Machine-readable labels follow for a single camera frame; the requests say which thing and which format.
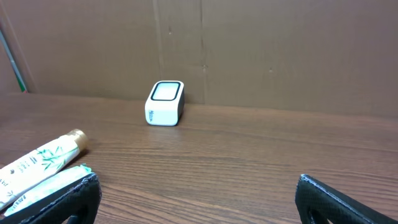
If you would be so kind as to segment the white Pantene tube gold cap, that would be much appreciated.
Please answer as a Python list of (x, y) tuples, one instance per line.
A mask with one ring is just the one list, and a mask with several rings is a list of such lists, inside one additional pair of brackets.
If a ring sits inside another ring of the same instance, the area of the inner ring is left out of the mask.
[(62, 170), (86, 149), (88, 142), (83, 131), (74, 129), (3, 167), (1, 209)]

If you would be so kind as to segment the teal snack packet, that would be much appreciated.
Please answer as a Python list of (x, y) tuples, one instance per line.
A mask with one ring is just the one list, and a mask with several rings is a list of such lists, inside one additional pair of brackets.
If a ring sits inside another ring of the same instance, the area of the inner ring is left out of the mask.
[(8, 217), (91, 173), (84, 164), (65, 169), (21, 195), (5, 212)]

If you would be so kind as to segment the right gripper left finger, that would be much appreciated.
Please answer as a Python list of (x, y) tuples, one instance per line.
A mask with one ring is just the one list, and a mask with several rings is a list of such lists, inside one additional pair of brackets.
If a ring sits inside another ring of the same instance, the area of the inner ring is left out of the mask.
[(91, 173), (1, 219), (1, 224), (94, 223), (101, 196), (98, 176)]

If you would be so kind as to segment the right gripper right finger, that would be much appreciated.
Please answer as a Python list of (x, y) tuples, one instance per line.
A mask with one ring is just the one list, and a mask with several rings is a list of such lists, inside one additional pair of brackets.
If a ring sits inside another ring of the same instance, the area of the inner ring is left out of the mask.
[(391, 223), (397, 220), (381, 214), (313, 177), (302, 174), (295, 193), (302, 223)]

